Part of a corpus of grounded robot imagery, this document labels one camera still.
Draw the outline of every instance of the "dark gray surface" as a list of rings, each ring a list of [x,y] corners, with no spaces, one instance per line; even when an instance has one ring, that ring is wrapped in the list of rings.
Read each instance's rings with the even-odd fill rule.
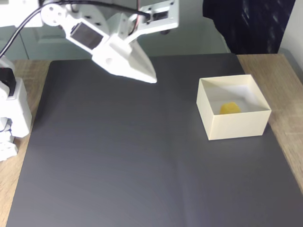
[[[301,227],[303,196],[271,128],[208,141],[198,79],[232,54],[152,58],[158,83],[51,64],[8,227]]]

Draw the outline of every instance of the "yellow sponge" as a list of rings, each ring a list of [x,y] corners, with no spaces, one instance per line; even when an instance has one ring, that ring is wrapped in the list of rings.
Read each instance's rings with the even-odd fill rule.
[[[221,106],[220,114],[236,114],[241,113],[240,107],[235,103],[225,103]]]

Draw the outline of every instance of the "black cable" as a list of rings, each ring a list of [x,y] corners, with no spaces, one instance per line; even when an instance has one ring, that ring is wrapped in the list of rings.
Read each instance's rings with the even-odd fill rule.
[[[41,12],[42,8],[50,5],[50,4],[59,4],[59,5],[68,5],[68,4],[81,4],[81,5],[95,5],[95,6],[103,6],[103,7],[108,7],[112,9],[117,9],[119,11],[124,11],[128,13],[133,13],[133,14],[138,14],[145,16],[147,19],[151,18],[151,15],[148,13],[144,13],[132,8],[116,5],[116,4],[111,4],[111,3],[104,3],[104,2],[99,2],[99,1],[93,1],[93,0],[62,0],[62,1],[55,1],[55,2],[49,2],[46,3],[39,8],[37,8],[34,12],[32,12],[16,29],[16,31],[13,33],[9,41],[6,43],[4,48],[0,52],[0,58],[6,53],[6,51],[9,49],[9,47],[12,45],[14,40],[17,38],[18,34],[21,32],[21,30],[24,28],[24,26],[38,13]]]
[[[140,8],[140,0],[137,0],[137,10],[139,10],[139,8]],[[131,35],[132,33],[134,33],[135,29],[138,27],[138,23],[139,23],[139,15],[137,15],[136,21],[134,23],[134,27],[128,35]]]

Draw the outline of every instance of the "open box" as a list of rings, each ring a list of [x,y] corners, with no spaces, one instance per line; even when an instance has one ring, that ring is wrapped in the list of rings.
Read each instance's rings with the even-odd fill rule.
[[[241,113],[220,114],[235,102]],[[263,134],[271,109],[251,75],[201,78],[197,106],[209,140]]]

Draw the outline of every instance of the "white robotic arm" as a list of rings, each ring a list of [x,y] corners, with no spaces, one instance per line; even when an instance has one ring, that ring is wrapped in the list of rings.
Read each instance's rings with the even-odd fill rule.
[[[44,23],[61,26],[66,39],[90,53],[92,60],[109,73],[156,83],[153,65],[136,39],[143,34],[178,27],[178,0],[144,6],[140,11],[114,5],[116,9],[124,8],[137,14],[128,18],[124,13],[116,13],[108,20],[93,4],[96,2],[89,0],[46,0],[40,7],[38,0],[7,0],[4,4],[0,3],[0,27],[18,27],[28,15],[37,11],[25,26],[41,27]],[[1,52],[0,67],[14,70],[13,64]],[[0,152],[5,149],[1,146],[3,138],[12,142],[13,136],[24,137],[29,133],[32,118],[22,79],[16,79],[13,95],[8,96],[8,92],[8,86],[0,81]]]
[[[78,5],[75,11],[70,5],[49,4],[43,7],[41,19],[50,26],[62,26],[66,39],[92,55],[92,60],[118,76],[125,76],[156,83],[155,70],[136,38],[143,34],[169,30],[178,26],[178,2],[169,0],[140,9],[150,14],[146,19],[139,16],[136,30],[136,15],[128,18],[117,13],[109,20],[92,5]]]

